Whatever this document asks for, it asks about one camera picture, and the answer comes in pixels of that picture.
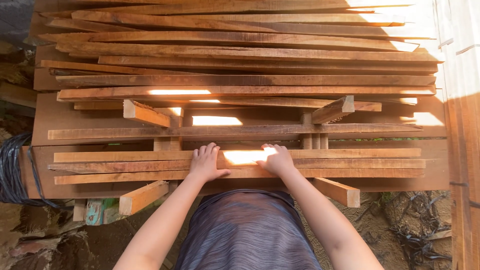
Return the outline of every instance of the person's left hand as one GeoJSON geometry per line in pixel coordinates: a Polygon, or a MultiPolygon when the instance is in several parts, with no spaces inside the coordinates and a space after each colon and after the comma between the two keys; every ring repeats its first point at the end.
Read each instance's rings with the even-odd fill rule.
{"type": "Polygon", "coordinates": [[[195,149],[193,151],[189,175],[202,179],[202,181],[205,182],[229,175],[231,173],[230,170],[217,170],[216,168],[218,150],[220,150],[220,147],[216,146],[215,143],[210,143],[207,146],[200,147],[200,149],[195,149]]]}

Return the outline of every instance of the hand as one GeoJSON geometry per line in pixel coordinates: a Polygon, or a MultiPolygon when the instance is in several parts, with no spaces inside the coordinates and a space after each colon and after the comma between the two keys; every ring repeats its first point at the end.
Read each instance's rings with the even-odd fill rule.
{"type": "Polygon", "coordinates": [[[262,149],[266,152],[266,160],[257,160],[256,163],[265,170],[280,177],[285,172],[296,170],[292,157],[285,146],[264,144],[262,149]]]}
{"type": "Polygon", "coordinates": [[[189,175],[202,179],[205,183],[218,177],[229,175],[231,171],[228,169],[216,169],[218,150],[220,150],[220,147],[216,146],[215,143],[210,143],[207,146],[200,147],[200,149],[195,149],[193,151],[189,175]]]}

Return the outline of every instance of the striped gray fabric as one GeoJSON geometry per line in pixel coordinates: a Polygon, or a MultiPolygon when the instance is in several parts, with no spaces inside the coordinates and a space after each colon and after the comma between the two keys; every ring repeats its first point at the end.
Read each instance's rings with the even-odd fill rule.
{"type": "Polygon", "coordinates": [[[202,203],[175,270],[321,270],[296,210],[266,191],[239,190],[202,203]]]}

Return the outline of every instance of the forearm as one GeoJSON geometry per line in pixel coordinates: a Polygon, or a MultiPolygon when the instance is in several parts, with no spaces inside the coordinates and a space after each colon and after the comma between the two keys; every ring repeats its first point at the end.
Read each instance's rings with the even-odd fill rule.
{"type": "Polygon", "coordinates": [[[348,219],[296,169],[281,175],[334,269],[382,269],[348,219]]]}
{"type": "Polygon", "coordinates": [[[114,270],[159,269],[202,186],[187,176],[138,230],[114,270]]]}

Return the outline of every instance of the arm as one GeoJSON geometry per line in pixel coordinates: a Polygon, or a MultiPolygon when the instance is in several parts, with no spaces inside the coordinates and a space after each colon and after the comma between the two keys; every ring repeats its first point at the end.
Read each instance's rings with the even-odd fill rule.
{"type": "Polygon", "coordinates": [[[161,267],[202,186],[230,174],[230,170],[216,169],[219,149],[211,143],[193,151],[188,176],[138,230],[113,270],[158,270],[161,267]]]}
{"type": "Polygon", "coordinates": [[[295,197],[313,233],[335,270],[383,270],[382,265],[348,219],[295,168],[286,147],[263,145],[262,168],[278,175],[295,197]]]}

